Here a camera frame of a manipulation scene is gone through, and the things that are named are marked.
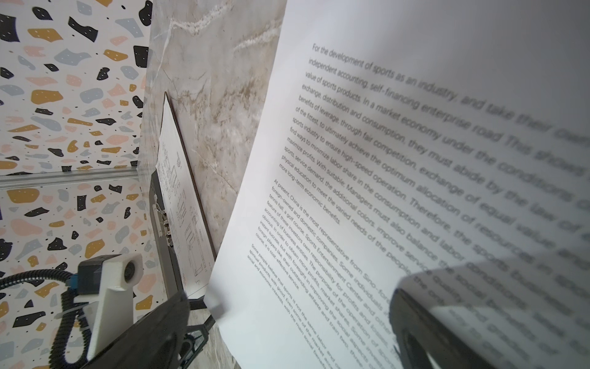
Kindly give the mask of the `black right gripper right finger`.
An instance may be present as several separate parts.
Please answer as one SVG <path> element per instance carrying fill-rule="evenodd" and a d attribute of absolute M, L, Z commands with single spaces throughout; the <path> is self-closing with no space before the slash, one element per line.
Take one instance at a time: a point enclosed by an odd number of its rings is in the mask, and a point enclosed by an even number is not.
<path fill-rule="evenodd" d="M 390 302 L 390 324 L 405 368 L 492 368 L 403 289 Z"/>

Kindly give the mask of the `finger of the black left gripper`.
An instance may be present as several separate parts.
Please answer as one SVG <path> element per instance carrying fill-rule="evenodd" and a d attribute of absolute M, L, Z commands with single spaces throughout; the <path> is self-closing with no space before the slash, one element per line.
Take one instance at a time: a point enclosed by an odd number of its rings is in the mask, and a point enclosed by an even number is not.
<path fill-rule="evenodd" d="M 210 315 L 203 324 L 187 326 L 187 331 L 179 351 L 179 368 L 186 369 L 193 360 L 204 350 L 209 340 L 209 333 L 215 324 Z"/>

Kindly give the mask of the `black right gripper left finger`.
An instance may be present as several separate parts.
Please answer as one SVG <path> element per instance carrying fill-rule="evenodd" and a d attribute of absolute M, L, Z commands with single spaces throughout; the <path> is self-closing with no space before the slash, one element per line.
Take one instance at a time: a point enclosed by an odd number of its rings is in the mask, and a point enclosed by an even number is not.
<path fill-rule="evenodd" d="M 189 302 L 178 292 L 133 324 L 86 368 L 179 368 L 179 351 L 187 330 Z"/>

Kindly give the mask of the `white text paper sheet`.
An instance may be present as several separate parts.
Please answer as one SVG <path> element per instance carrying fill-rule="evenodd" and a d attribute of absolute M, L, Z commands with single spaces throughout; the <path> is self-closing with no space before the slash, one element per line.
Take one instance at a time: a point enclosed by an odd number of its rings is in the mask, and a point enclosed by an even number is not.
<path fill-rule="evenodd" d="M 587 1 L 290 1 L 206 301 L 243 368 L 589 366 Z"/>

